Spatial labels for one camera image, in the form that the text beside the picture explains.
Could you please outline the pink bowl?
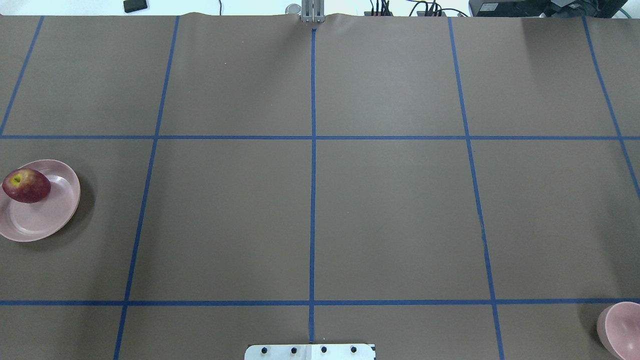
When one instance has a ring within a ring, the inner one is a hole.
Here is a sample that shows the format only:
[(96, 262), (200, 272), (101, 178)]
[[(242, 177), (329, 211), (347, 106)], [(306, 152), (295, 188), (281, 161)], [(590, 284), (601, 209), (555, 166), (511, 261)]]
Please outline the pink bowl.
[(606, 350), (618, 360), (640, 358), (640, 305), (621, 301), (598, 316), (596, 330)]

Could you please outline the pink plate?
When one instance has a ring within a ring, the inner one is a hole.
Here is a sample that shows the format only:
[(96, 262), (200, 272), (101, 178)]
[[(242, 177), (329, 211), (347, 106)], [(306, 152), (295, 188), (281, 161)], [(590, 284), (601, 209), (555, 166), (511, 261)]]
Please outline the pink plate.
[(51, 183), (48, 196), (35, 203), (22, 203), (1, 192), (0, 233), (15, 242), (45, 239), (61, 230), (73, 217), (80, 202), (81, 185), (75, 171), (55, 159), (25, 164), (39, 171)]

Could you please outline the red apple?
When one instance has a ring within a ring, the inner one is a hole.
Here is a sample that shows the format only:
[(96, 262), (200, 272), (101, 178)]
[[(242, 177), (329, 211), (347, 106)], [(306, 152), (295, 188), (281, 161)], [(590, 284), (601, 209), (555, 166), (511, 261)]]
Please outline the red apple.
[(33, 204), (44, 200), (51, 192), (51, 182), (46, 176), (31, 168), (19, 168), (7, 174), (2, 189), (10, 199)]

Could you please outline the far orange black hub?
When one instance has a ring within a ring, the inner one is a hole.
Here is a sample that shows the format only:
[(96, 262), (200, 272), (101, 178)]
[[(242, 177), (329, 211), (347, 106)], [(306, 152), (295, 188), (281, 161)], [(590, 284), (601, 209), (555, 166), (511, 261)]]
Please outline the far orange black hub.
[(390, 10), (390, 0), (370, 0), (371, 9), (365, 12), (365, 16), (370, 17), (392, 17)]

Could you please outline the orange black hub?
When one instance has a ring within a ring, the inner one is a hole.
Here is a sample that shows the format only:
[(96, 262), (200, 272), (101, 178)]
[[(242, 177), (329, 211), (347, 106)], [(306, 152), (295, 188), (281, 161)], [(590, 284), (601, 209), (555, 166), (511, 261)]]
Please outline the orange black hub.
[(365, 16), (370, 17), (392, 17), (390, 10), (390, 0), (370, 0), (371, 9), (365, 12)]
[(423, 10), (423, 17), (429, 17), (429, 18), (442, 18), (442, 17), (446, 17), (446, 12), (444, 10), (444, 8), (435, 0), (433, 1), (425, 1), (425, 0), (421, 0), (418, 1), (416, 3), (416, 5), (414, 6), (417, 7), (418, 5), (424, 5), (425, 9)]

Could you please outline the near orange black hub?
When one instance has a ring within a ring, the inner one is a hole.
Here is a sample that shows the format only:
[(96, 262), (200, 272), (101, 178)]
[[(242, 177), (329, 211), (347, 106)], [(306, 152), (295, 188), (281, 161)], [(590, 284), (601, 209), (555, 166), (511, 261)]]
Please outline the near orange black hub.
[(423, 17), (429, 17), (429, 18), (442, 18), (442, 17), (446, 17), (446, 12), (444, 10), (444, 8), (435, 0), (433, 1), (425, 1), (425, 0), (421, 0), (418, 1), (416, 3), (416, 5), (414, 6), (417, 7), (418, 5), (424, 5), (425, 9), (423, 10)]

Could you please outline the black laptop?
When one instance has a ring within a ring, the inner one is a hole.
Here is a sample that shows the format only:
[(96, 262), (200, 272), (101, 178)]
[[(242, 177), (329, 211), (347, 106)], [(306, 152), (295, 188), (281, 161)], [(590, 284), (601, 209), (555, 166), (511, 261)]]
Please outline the black laptop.
[(469, 0), (474, 18), (611, 19), (626, 0)]

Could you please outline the small black device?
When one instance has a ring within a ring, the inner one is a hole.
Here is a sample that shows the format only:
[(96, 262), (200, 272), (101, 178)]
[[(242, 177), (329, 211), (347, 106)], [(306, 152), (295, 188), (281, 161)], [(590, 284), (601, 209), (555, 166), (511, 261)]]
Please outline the small black device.
[(148, 8), (147, 0), (123, 0), (123, 11), (126, 14), (138, 12)]

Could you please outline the aluminium frame post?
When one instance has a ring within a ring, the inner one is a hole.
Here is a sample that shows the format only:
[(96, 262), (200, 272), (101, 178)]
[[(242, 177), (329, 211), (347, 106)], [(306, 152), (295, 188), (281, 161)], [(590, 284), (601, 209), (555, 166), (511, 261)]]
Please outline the aluminium frame post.
[(302, 0), (300, 18), (303, 23), (325, 22), (324, 0)]

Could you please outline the white pedestal column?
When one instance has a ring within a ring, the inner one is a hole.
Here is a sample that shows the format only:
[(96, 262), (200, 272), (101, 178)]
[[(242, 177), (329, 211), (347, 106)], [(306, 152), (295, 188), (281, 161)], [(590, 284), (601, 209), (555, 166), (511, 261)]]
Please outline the white pedestal column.
[(245, 360), (375, 360), (374, 344), (254, 344), (247, 347)]

